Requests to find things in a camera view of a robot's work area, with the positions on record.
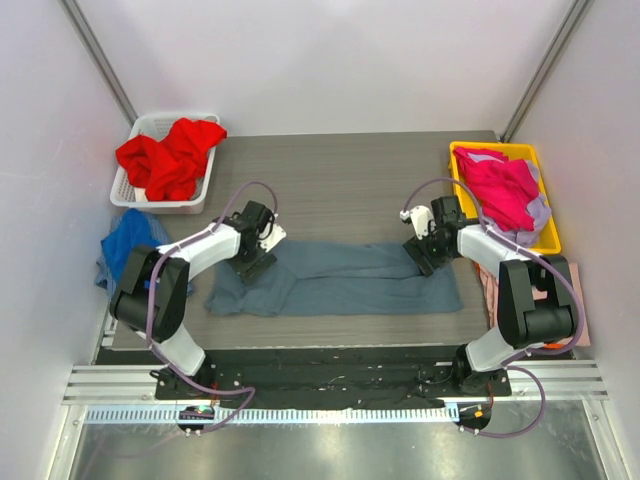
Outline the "grey-blue t shirt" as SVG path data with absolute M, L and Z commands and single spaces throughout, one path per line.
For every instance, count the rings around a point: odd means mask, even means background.
M 284 240 L 276 262 L 244 283 L 215 266 L 206 308 L 216 316 L 417 315 L 462 309 L 450 266 L 427 277 L 399 243 L 349 245 Z

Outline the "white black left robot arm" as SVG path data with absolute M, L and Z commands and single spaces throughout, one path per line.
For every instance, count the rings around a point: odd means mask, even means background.
M 241 212 L 214 220 L 173 244 L 132 249 L 110 304 L 110 314 L 150 343 L 190 398 L 205 397 L 214 368 L 184 324 L 189 283 L 226 263 L 241 281 L 253 283 L 276 263 L 272 253 L 286 237 L 277 214 L 250 201 Z

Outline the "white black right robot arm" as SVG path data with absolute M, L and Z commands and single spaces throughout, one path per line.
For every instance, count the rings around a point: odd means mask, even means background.
M 459 347 L 453 358 L 451 380 L 460 393 L 479 395 L 527 352 L 581 337 L 584 312 L 563 256 L 542 256 L 502 237 L 482 219 L 467 218 L 456 196 L 405 208 L 399 217 L 413 227 L 404 248 L 425 276 L 464 257 L 498 280 L 496 325 Z

